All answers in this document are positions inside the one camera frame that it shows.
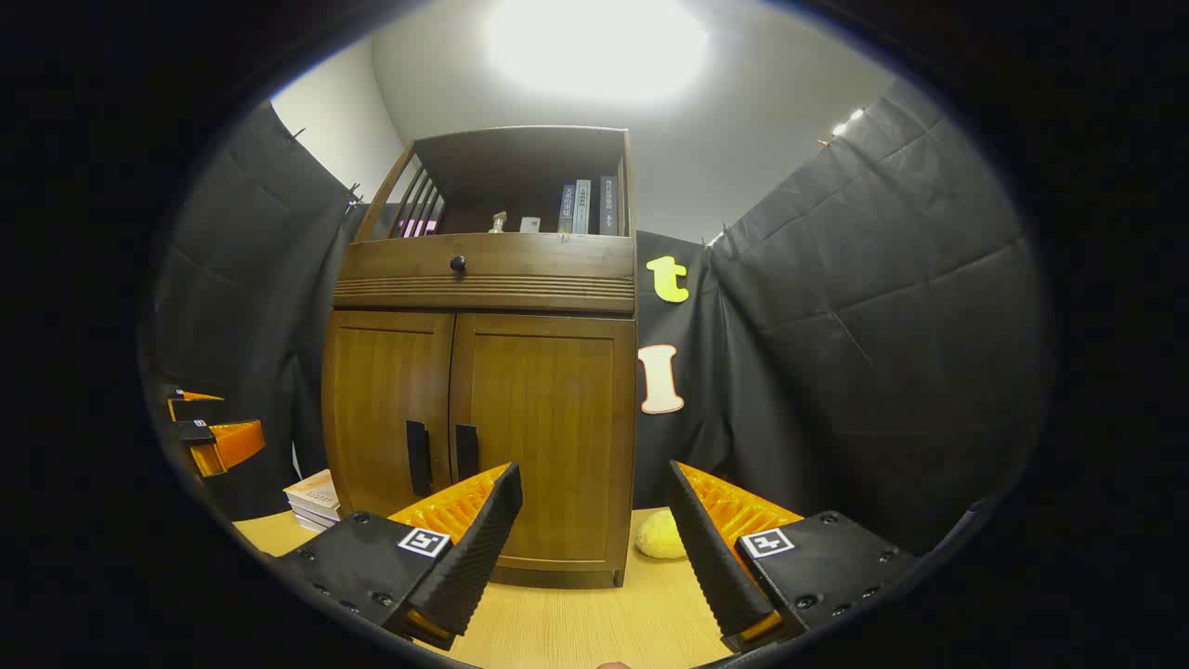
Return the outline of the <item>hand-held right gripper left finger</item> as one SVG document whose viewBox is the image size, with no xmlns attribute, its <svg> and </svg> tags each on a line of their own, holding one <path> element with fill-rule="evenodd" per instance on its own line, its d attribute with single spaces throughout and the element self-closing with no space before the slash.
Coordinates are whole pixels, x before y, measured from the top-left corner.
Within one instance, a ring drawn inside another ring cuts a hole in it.
<svg viewBox="0 0 1189 669">
<path fill-rule="evenodd" d="M 466 632 L 523 501 L 509 462 L 389 517 L 356 511 L 276 560 L 306 588 L 440 650 Z"/>
</svg>

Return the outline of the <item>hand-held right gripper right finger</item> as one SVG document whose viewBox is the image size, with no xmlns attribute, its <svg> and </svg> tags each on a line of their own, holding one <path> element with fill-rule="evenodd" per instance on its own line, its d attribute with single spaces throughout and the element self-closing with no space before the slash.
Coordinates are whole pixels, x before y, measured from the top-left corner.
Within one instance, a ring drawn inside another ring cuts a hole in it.
<svg viewBox="0 0 1189 669">
<path fill-rule="evenodd" d="M 869 610 L 918 558 L 837 511 L 804 517 L 687 463 L 669 463 L 668 507 L 731 651 L 809 635 Z"/>
</svg>

